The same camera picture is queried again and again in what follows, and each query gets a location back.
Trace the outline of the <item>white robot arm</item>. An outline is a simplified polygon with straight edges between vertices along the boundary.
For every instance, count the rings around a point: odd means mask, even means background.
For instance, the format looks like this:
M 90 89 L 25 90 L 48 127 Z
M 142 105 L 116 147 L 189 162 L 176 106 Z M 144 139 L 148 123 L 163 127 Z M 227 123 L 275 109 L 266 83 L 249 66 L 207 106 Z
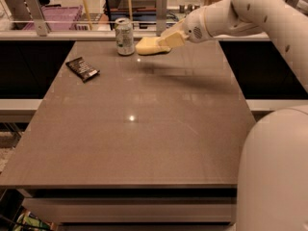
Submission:
M 307 86 L 308 17 L 285 0 L 222 0 L 161 34 L 164 46 L 265 32 L 299 83 Z M 236 231 L 307 231 L 308 114 L 305 105 L 260 119 L 242 151 Z

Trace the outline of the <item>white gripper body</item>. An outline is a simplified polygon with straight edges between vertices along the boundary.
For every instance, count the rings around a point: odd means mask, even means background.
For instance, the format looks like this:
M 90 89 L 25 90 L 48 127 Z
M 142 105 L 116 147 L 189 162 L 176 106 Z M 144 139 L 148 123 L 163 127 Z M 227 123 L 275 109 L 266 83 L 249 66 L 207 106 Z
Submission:
M 189 13 L 183 22 L 183 30 L 188 40 L 200 43 L 210 40 L 212 37 L 206 27 L 206 8 L 201 7 Z

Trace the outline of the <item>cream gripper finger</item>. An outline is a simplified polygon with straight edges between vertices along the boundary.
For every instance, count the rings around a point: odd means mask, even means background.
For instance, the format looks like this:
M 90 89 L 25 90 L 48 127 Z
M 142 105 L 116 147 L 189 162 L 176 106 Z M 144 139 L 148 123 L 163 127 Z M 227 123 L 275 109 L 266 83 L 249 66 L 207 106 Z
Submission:
M 170 48 L 183 46 L 189 36 L 183 31 L 163 32 L 157 39 L 160 46 L 168 46 Z
M 184 20 L 180 20 L 171 27 L 167 28 L 161 33 L 162 38 L 171 38 L 171 37 L 184 37 L 186 34 L 183 30 Z

